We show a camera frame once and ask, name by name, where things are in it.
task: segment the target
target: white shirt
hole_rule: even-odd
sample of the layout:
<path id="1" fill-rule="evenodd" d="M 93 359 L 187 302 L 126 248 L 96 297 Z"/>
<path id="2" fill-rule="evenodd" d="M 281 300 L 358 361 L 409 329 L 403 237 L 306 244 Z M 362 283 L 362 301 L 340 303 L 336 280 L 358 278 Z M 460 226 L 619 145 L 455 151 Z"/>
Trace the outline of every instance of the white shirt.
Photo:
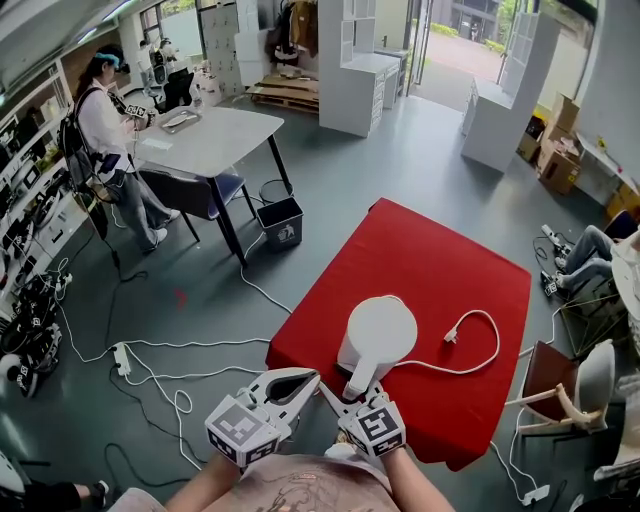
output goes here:
<path id="1" fill-rule="evenodd" d="M 89 94 L 82 104 L 78 114 L 78 124 L 82 130 L 89 148 L 103 156 L 114 153 L 120 156 L 120 160 L 114 169 L 133 172 L 129 162 L 126 142 L 128 136 L 124 130 L 120 114 L 111 103 L 107 95 L 107 89 L 96 79 L 89 87 L 98 87 L 100 90 Z M 96 165 L 96 173 L 102 163 Z M 104 182 L 109 181 L 114 172 L 100 173 L 98 176 Z"/>
<path id="2" fill-rule="evenodd" d="M 138 50 L 138 65 L 141 71 L 147 71 L 151 67 L 151 57 L 149 56 L 149 45 Z"/>
<path id="3" fill-rule="evenodd" d="M 629 265 L 640 265 L 640 252 L 636 251 L 631 244 L 640 237 L 640 226 L 638 231 L 628 238 L 625 238 L 619 244 L 614 244 L 611 247 L 611 255 L 615 258 L 622 258 Z"/>

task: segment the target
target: person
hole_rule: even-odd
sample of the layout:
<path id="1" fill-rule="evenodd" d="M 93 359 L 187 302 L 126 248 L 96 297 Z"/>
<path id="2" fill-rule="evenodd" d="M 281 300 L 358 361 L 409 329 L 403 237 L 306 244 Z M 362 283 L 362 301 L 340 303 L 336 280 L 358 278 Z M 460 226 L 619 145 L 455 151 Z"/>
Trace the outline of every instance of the person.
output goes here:
<path id="1" fill-rule="evenodd" d="M 140 70 L 140 76 L 142 77 L 143 94 L 145 96 L 157 96 L 155 92 L 151 90 L 151 83 L 153 82 L 153 66 L 151 65 L 151 45 L 144 39 L 140 41 L 140 49 L 138 50 L 138 69 Z"/>
<path id="2" fill-rule="evenodd" d="M 3 512 L 66 512 L 77 510 L 84 503 L 91 503 L 96 509 L 107 504 L 109 486 L 102 480 L 91 487 L 70 482 L 53 485 L 31 483 L 25 485 L 21 498 L 11 493 L 3 493 L 0 488 L 0 510 Z"/>
<path id="3" fill-rule="evenodd" d="M 115 167 L 107 172 L 100 171 L 103 162 L 97 162 L 96 174 L 118 207 L 122 219 L 133 231 L 140 248 L 143 252 L 150 252 L 167 237 L 166 225 L 180 212 L 167 209 L 144 180 L 133 174 L 132 158 L 126 149 L 127 135 L 106 89 L 113 81 L 116 68 L 123 62 L 122 48 L 118 45 L 98 49 L 78 81 L 76 104 L 83 95 L 86 96 L 76 115 L 92 152 L 103 157 L 109 154 L 119 157 Z"/>
<path id="4" fill-rule="evenodd" d="M 227 510 L 452 512 L 404 447 L 382 455 L 386 476 L 338 442 L 324 457 L 269 455 L 241 477 L 239 469 L 215 454 L 162 507 L 137 489 L 128 490 L 110 512 L 218 512 Z"/>
<path id="5" fill-rule="evenodd" d="M 569 256 L 566 259 L 555 258 L 560 272 L 553 279 L 559 289 L 572 292 L 596 276 L 610 278 L 613 275 L 611 261 L 614 256 L 632 265 L 640 264 L 640 231 L 620 240 L 611 239 L 595 226 L 587 226 Z"/>

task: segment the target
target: woman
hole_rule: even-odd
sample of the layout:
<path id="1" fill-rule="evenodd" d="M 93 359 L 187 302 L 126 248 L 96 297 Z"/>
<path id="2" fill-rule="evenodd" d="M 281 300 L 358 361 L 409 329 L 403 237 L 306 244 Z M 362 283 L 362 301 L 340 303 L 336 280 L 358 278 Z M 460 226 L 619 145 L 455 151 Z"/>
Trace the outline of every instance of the woman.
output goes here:
<path id="1" fill-rule="evenodd" d="M 107 45 L 97 51 L 78 81 L 76 116 L 92 153 L 99 153 L 103 158 L 119 157 L 112 169 L 101 170 L 104 161 L 99 161 L 95 171 L 109 190 L 122 219 L 133 230 L 140 248 L 150 252 L 167 237 L 165 226 L 180 212 L 165 208 L 148 185 L 133 174 L 132 159 L 126 148 L 128 137 L 106 89 L 123 66 L 124 55 L 119 46 Z"/>

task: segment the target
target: vr headset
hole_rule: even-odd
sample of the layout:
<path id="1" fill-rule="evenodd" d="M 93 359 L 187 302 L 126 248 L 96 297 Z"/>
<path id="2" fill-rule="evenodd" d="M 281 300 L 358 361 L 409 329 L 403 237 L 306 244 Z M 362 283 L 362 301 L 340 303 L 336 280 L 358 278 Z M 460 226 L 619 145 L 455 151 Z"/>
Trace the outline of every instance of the vr headset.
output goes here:
<path id="1" fill-rule="evenodd" d="M 116 68 L 116 73 L 131 73 L 131 67 L 125 60 L 124 55 L 122 57 L 119 57 L 117 55 L 112 55 L 111 53 L 98 52 L 96 53 L 96 57 L 113 62 L 113 65 Z"/>

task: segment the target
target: wooden chair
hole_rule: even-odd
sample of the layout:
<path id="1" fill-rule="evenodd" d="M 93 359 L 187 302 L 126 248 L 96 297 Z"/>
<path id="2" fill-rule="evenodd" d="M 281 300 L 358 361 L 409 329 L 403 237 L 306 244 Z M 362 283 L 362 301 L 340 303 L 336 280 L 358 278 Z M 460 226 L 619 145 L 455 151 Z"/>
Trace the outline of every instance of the wooden chair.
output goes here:
<path id="1" fill-rule="evenodd" d="M 520 405 L 544 420 L 522 425 L 523 435 L 549 433 L 566 435 L 563 427 L 577 427 L 588 433 L 605 430 L 605 416 L 613 394 L 615 353 L 611 340 L 591 351 L 582 363 L 569 359 L 555 348 L 536 343 L 518 399 L 505 405 Z"/>

